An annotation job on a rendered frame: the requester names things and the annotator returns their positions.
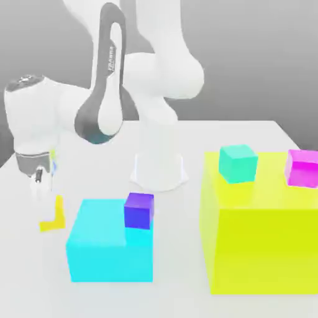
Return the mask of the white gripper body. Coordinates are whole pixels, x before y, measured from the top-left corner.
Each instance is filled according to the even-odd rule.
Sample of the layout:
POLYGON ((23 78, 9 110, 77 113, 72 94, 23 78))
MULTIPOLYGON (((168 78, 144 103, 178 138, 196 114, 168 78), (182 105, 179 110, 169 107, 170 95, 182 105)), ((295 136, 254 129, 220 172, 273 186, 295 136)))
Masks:
POLYGON ((52 179, 44 175, 37 181, 35 175, 30 179, 32 203, 38 214, 40 222, 55 220, 55 194, 52 191, 52 179))

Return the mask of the small yellow cube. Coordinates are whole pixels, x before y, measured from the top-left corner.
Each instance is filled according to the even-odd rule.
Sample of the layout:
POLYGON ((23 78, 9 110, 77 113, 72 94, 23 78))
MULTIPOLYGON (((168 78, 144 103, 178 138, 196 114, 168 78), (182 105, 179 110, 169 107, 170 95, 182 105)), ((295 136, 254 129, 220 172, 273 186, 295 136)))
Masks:
POLYGON ((53 195, 40 206, 40 232, 64 229, 66 220, 63 207, 63 197, 53 195))

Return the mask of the small purple cube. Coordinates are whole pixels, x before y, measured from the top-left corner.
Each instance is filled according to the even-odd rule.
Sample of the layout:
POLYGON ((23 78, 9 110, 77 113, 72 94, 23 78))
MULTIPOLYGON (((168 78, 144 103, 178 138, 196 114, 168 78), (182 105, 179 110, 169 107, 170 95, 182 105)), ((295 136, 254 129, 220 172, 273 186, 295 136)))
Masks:
POLYGON ((136 229, 150 229, 154 216, 154 195, 129 193, 124 204, 125 226, 136 229))

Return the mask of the small teal cube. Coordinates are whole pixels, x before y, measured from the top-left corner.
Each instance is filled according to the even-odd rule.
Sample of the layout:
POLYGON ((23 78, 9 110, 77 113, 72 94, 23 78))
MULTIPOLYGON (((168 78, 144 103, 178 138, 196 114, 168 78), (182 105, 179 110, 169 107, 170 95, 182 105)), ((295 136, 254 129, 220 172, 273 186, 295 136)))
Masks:
POLYGON ((228 145, 219 151, 219 173, 229 184, 253 182, 258 155, 245 144, 228 145))

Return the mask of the small magenta cube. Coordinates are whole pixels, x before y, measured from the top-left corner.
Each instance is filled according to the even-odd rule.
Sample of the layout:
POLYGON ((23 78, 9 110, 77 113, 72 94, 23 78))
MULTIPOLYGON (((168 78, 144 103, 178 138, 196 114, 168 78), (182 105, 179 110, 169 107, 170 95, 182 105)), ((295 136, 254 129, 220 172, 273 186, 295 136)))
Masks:
POLYGON ((288 186, 318 188, 318 151, 289 149, 284 175, 288 186))

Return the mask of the large cyan box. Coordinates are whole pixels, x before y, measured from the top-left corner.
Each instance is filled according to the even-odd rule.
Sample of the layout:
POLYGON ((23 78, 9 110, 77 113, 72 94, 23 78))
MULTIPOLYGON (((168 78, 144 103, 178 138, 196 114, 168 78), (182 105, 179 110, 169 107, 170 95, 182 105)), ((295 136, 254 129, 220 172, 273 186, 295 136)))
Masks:
POLYGON ((124 199, 84 199, 66 241, 72 282, 153 281, 153 223, 126 227, 124 199))

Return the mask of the large yellow-green box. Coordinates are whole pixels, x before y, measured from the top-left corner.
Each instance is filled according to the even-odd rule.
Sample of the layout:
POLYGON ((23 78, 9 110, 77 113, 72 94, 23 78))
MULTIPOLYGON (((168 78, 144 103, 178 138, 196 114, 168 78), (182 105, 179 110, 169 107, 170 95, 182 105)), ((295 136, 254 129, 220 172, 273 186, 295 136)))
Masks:
POLYGON ((229 184, 204 154, 199 230, 212 294, 318 294, 318 188, 288 186, 287 154, 259 153, 256 178, 229 184))

